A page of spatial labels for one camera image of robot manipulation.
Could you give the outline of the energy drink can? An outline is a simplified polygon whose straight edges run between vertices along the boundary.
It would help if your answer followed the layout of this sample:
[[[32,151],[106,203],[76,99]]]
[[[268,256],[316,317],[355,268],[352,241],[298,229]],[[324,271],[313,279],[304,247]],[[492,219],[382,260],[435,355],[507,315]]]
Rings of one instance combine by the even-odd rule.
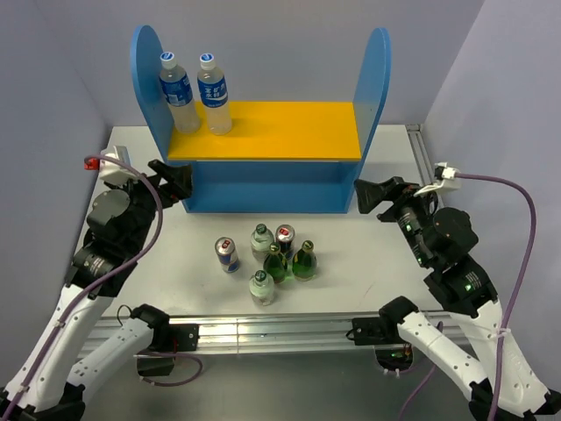
[[[239,268],[238,251],[233,239],[221,237],[215,243],[217,258],[226,273],[233,273]]]
[[[295,228],[292,225],[279,225],[275,231],[275,239],[280,251],[290,260],[294,255]]]

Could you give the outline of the green glass bottle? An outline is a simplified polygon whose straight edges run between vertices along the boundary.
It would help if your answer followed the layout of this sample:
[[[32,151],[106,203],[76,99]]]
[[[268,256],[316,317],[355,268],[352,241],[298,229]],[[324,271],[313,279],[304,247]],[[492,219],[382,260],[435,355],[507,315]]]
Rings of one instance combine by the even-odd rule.
[[[295,279],[300,281],[308,281],[316,274],[317,258],[314,251],[314,243],[306,239],[302,243],[302,247],[293,256],[292,272]]]
[[[288,273],[288,261],[277,242],[270,244],[263,262],[263,270],[273,278],[275,283],[284,282]]]

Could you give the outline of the clear glass bottle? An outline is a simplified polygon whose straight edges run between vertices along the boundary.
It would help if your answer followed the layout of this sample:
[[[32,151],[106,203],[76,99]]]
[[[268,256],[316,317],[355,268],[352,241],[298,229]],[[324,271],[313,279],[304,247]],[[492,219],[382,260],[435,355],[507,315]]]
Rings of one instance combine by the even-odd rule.
[[[257,224],[251,235],[251,249],[253,257],[258,261],[263,261],[270,245],[274,242],[272,231],[265,224]]]
[[[264,270],[258,270],[249,281],[249,291],[255,303],[270,305],[275,297],[273,278]]]

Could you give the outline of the clear glass bottle front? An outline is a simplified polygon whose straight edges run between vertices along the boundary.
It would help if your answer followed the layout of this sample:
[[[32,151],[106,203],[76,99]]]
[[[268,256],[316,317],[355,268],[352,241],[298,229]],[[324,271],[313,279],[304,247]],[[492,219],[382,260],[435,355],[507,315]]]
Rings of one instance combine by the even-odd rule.
[[[270,305],[275,297],[273,278],[264,270],[258,270],[249,281],[249,291],[255,303]]]

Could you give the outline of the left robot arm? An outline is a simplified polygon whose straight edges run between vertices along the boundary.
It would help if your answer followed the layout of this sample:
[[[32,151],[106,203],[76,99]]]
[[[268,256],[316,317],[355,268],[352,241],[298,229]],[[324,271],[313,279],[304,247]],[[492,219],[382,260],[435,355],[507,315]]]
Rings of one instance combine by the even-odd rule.
[[[193,193],[191,165],[149,161],[147,176],[121,167],[116,180],[100,175],[106,190],[92,201],[82,247],[71,260],[59,302],[25,364],[1,389],[3,420],[78,420],[87,399],[135,353],[168,351],[169,316],[142,304],[117,334],[86,360],[86,339],[124,283],[155,245],[163,211]]]

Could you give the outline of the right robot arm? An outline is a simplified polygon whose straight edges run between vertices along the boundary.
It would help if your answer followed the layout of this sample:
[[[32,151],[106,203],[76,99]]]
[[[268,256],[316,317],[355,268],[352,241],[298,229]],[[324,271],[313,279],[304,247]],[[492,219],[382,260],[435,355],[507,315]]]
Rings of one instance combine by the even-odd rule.
[[[375,318],[355,318],[346,337],[357,346],[409,343],[424,353],[462,391],[476,420],[533,420],[560,411],[560,394],[541,382],[524,358],[508,320],[514,307],[501,306],[484,268],[470,255],[479,238],[469,215],[452,207],[430,209],[430,196],[458,189],[466,176],[447,168],[424,187],[392,177],[382,183],[354,183],[359,212],[380,203],[378,215],[396,223],[420,267],[430,294],[468,339],[466,353],[439,331],[404,296],[380,308]]]

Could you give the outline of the blue and yellow shelf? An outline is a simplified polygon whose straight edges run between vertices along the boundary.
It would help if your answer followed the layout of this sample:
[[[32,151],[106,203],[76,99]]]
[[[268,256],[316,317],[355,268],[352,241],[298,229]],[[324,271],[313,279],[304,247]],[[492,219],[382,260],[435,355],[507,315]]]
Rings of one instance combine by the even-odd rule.
[[[137,27],[130,47],[138,106],[164,162],[192,167],[193,213],[345,213],[365,164],[389,89],[392,47],[372,31],[353,99],[331,102],[233,102],[223,136],[202,126],[176,131],[159,82],[160,39]]]

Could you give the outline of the left plastic water bottle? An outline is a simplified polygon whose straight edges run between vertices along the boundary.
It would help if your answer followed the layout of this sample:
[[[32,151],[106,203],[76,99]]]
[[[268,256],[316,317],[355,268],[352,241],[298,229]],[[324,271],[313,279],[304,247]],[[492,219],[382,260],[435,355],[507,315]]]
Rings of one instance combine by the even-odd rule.
[[[160,55],[160,86],[178,132],[190,134],[201,126],[195,109],[193,90],[185,69],[178,64],[175,54]]]

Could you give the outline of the plastic water bottle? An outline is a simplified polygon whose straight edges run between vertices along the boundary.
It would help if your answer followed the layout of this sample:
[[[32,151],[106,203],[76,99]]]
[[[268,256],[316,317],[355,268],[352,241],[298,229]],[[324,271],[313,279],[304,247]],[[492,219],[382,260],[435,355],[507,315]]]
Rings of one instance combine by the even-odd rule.
[[[185,69],[178,64],[175,54],[160,55],[160,86],[178,132],[190,134],[201,126],[195,109],[193,90]]]
[[[210,132],[225,135],[232,128],[229,92],[224,72],[211,53],[200,56],[197,84]]]

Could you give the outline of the right plastic water bottle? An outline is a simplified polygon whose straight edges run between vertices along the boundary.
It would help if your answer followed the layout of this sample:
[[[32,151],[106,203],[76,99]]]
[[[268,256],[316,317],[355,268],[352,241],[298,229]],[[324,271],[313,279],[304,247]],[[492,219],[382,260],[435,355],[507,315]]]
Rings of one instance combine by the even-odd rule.
[[[225,135],[232,128],[229,92],[224,72],[211,53],[200,56],[197,84],[210,132]]]

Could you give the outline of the aluminium rail right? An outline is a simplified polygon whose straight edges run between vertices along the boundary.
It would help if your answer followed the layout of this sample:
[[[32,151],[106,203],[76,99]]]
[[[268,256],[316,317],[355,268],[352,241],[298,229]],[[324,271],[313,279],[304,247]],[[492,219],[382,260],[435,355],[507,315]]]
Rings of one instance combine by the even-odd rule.
[[[434,163],[430,160],[426,149],[421,125],[405,125],[409,143],[415,158],[422,185],[430,184],[434,181]]]

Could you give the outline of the aluminium rail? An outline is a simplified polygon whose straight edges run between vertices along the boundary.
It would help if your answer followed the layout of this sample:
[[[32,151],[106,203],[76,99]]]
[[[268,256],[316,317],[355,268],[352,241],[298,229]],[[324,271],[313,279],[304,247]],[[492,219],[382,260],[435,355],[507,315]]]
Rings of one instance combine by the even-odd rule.
[[[426,149],[421,125],[405,125],[409,143],[415,158],[422,185],[430,184],[434,181],[434,163],[430,160]]]
[[[354,318],[376,312],[307,315],[172,317],[161,351],[199,355],[356,350],[345,334]]]

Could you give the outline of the aluminium rail front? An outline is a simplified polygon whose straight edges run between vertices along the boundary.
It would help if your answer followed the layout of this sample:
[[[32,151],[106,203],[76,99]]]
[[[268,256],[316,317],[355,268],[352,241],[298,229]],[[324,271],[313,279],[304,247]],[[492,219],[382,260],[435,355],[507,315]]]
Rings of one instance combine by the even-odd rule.
[[[161,351],[199,355],[356,350],[345,334],[354,318],[376,312],[307,315],[172,317]]]

